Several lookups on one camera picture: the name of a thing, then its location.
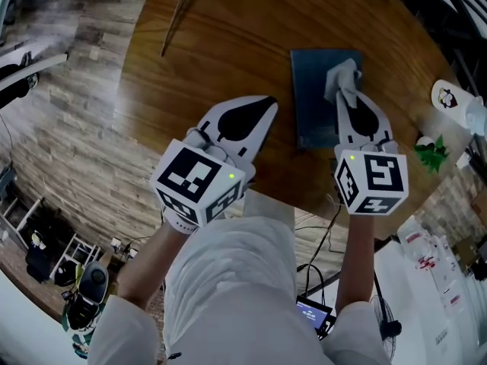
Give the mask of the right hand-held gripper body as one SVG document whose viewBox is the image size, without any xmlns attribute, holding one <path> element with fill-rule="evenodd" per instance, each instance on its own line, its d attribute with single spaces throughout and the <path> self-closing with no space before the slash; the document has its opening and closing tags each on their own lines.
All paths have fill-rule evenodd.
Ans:
<svg viewBox="0 0 487 365">
<path fill-rule="evenodd" d="M 349 214 L 391 214 L 409 196 L 406 156 L 350 144 L 334 151 L 334 178 Z"/>
</svg>

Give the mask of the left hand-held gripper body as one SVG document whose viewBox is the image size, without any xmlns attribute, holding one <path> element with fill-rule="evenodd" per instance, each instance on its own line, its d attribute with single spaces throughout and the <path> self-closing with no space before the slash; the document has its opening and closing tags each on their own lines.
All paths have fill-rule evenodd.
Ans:
<svg viewBox="0 0 487 365">
<path fill-rule="evenodd" d="M 208 136 L 226 151 L 227 162 L 174 139 L 151 177 L 162 205 L 196 227 L 207 226 L 242 198 L 255 176 L 253 162 L 233 152 L 228 140 L 218 140 L 213 128 Z"/>
</svg>

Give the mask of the person's right hand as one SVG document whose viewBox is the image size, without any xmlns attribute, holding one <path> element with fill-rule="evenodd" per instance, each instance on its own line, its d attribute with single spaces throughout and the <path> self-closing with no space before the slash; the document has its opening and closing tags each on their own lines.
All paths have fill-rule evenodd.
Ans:
<svg viewBox="0 0 487 365">
<path fill-rule="evenodd" d="M 378 142 L 370 142 L 367 144 L 363 144 L 360 148 L 360 151 L 367 151 L 367 152 L 382 152 L 388 154 L 398 154 L 398 144 L 394 140 L 382 140 Z"/>
</svg>

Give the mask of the person's left hand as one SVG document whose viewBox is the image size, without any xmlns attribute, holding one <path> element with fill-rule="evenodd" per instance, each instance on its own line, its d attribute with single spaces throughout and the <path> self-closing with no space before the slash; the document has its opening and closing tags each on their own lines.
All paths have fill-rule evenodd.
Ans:
<svg viewBox="0 0 487 365">
<path fill-rule="evenodd" d="M 197 128 L 191 128 L 187 131 L 183 143 L 199 149 L 218 160 L 223 162 L 228 161 L 229 156 L 226 151 L 223 148 L 214 145 L 209 136 Z"/>
</svg>

